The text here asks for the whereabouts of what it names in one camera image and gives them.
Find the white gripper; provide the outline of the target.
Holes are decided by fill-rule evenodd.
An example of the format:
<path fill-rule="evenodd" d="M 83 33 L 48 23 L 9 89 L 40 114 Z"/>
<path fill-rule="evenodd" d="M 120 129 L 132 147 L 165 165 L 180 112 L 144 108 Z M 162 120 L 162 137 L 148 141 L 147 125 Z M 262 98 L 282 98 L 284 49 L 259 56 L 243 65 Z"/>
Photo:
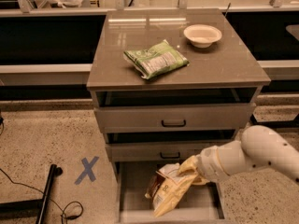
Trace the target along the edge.
<path fill-rule="evenodd" d="M 246 171 L 246 155 L 241 142 L 233 141 L 222 146 L 204 148 L 179 166 L 178 175 L 197 175 L 198 170 L 203 177 L 197 176 L 193 180 L 195 186 L 204 186 L 208 181 L 218 183 Z"/>

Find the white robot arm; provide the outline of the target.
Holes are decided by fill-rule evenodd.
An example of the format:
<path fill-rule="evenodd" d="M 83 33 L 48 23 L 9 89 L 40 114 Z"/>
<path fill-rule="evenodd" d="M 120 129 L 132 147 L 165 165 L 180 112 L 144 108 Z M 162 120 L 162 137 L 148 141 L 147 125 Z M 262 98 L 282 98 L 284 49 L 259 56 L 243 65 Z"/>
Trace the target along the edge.
<path fill-rule="evenodd" d="M 299 180 L 299 152 L 274 130 L 255 125 L 239 141 L 204 148 L 183 162 L 178 175 L 195 173 L 199 185 L 219 183 L 232 175 L 272 168 L 291 181 Z"/>

